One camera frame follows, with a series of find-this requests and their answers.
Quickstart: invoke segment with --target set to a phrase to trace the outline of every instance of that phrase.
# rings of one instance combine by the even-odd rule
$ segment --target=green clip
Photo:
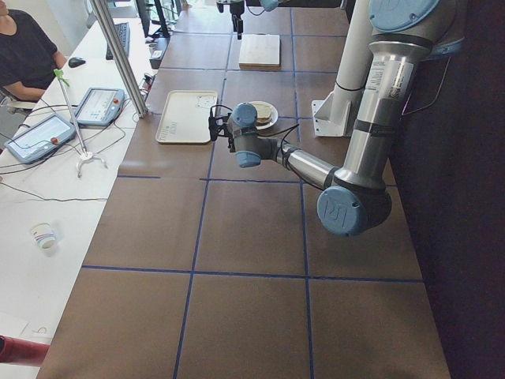
[[[69,81],[63,77],[63,71],[60,69],[54,69],[54,75],[56,75],[59,81],[65,83],[67,87],[70,87]]]

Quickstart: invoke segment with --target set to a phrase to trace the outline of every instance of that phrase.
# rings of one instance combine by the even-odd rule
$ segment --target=blue and white device
[[[118,116],[125,102],[125,92],[114,88],[90,88],[76,110],[84,128],[107,128]]]
[[[23,164],[51,154],[76,134],[73,125],[59,114],[52,114],[4,145]]]

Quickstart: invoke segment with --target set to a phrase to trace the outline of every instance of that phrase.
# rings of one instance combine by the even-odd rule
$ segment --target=black shirt
[[[16,21],[13,36],[0,33],[0,85],[21,81],[25,87],[46,89],[54,79],[57,47],[28,13],[9,9]]]

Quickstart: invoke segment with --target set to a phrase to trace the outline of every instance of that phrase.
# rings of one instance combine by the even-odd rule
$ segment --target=dark wall
[[[453,379],[505,378],[505,2],[470,0],[466,47],[391,153]],[[447,61],[420,66],[409,109]]]

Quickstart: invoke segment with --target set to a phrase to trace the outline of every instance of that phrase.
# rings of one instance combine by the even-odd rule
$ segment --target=keyboard
[[[125,51],[126,56],[128,57],[128,54],[129,54],[129,24],[127,22],[122,22],[120,24],[115,24],[114,27],[116,28],[116,32],[118,33],[119,41],[121,42],[121,45],[123,46],[123,50]],[[112,51],[110,50],[110,46],[107,45],[107,52],[105,54],[105,59],[107,61],[110,61],[112,58],[113,58]]]

